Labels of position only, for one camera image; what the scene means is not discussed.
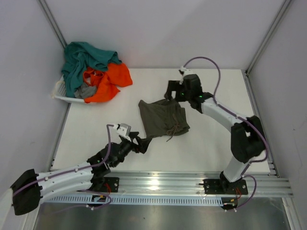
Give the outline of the olive green shorts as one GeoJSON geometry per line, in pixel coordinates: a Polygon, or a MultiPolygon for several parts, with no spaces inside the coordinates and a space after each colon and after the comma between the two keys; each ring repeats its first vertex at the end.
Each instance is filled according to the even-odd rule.
{"type": "Polygon", "coordinates": [[[172,138],[186,134],[190,129],[185,108],[174,99],[162,99],[153,103],[141,100],[138,107],[147,138],[172,138]]]}

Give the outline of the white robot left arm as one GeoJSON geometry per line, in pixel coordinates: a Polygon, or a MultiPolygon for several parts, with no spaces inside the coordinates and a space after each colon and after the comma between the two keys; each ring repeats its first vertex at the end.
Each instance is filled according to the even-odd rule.
{"type": "Polygon", "coordinates": [[[39,204],[70,192],[88,190],[105,191],[105,176],[111,168],[123,163],[130,152],[144,154],[151,138],[140,138],[132,132],[120,143],[109,142],[87,161],[64,170],[37,173],[34,169],[25,171],[12,185],[12,206],[17,216],[35,210],[39,204]]]}

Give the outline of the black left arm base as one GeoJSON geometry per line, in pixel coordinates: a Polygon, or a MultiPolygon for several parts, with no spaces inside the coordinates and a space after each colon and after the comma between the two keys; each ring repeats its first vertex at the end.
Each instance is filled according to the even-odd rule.
{"type": "Polygon", "coordinates": [[[94,179],[91,187],[86,190],[102,193],[117,193],[119,182],[119,177],[102,177],[94,179]]]}

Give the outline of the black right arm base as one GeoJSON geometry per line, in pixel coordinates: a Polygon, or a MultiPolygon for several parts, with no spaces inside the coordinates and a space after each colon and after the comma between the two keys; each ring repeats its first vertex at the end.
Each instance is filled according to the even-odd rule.
{"type": "Polygon", "coordinates": [[[236,182],[228,182],[222,179],[204,179],[199,185],[203,186],[207,195],[236,195],[238,190],[239,194],[248,194],[247,183],[243,179],[236,182]]]}

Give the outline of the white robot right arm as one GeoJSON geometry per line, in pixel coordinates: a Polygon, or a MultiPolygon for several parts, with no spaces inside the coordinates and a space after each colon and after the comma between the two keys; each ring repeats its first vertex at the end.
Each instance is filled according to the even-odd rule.
{"type": "Polygon", "coordinates": [[[170,80],[165,98],[171,100],[172,93],[177,102],[189,102],[193,109],[211,117],[230,132],[233,156],[220,174],[219,188],[222,192],[228,194],[235,190],[250,165],[267,160],[267,156],[258,158],[267,152],[268,144],[257,116],[242,116],[218,102],[215,94],[202,90],[200,78],[196,74],[184,75],[182,80],[170,80]]]}

